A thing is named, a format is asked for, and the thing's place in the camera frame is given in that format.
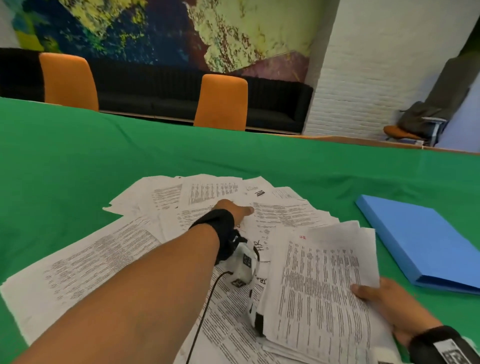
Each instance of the wall mural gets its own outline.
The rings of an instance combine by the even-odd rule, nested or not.
[[[23,48],[302,81],[323,0],[3,0]]]

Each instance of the wire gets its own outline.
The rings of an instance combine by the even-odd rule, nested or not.
[[[220,275],[218,276],[218,278],[215,280],[215,283],[213,284],[212,290],[210,291],[210,295],[208,296],[207,304],[205,305],[204,314],[202,315],[202,318],[200,319],[200,324],[198,325],[197,332],[195,333],[195,337],[193,338],[192,347],[190,348],[190,352],[188,353],[188,358],[187,358],[187,361],[185,362],[185,364],[188,364],[188,362],[190,361],[190,357],[192,356],[193,347],[195,346],[195,343],[196,343],[196,341],[197,341],[198,334],[200,333],[200,329],[202,328],[202,323],[204,323],[205,314],[207,313],[208,304],[210,303],[210,299],[212,298],[212,295],[213,295],[213,291],[214,291],[214,289],[215,289],[215,286],[216,286],[216,284],[218,283],[218,281],[220,280],[220,278],[222,278],[222,277],[223,277],[224,275],[226,275],[226,274],[232,275],[233,272],[228,272],[228,271],[227,271],[227,272],[223,272],[222,274],[220,274]]]

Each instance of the gray fabric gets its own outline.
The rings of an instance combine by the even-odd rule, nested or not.
[[[423,117],[451,120],[470,86],[480,72],[480,53],[467,53],[447,61],[425,102],[417,101],[404,112],[397,125],[400,129],[429,140],[434,124]],[[439,133],[446,123],[442,124]]]

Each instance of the green tablecloth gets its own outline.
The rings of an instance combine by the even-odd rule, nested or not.
[[[102,207],[137,179],[159,174],[262,175],[362,226],[368,223],[354,204],[360,194],[433,207],[480,247],[479,156],[169,125],[0,98],[0,158],[2,282],[116,220]],[[382,275],[480,344],[480,296],[414,287],[377,245]],[[0,300],[0,363],[25,348]]]

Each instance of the blue folder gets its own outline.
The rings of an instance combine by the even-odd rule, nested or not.
[[[411,283],[480,294],[480,252],[434,209],[366,195],[356,203]]]

